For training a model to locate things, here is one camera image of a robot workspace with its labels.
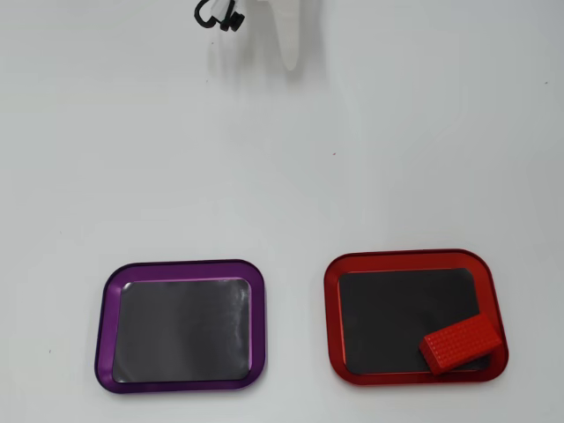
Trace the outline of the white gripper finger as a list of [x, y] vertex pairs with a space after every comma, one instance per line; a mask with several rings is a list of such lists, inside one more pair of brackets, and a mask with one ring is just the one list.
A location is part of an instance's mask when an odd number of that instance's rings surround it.
[[300, 56], [301, 0], [271, 0], [283, 64], [294, 71]]

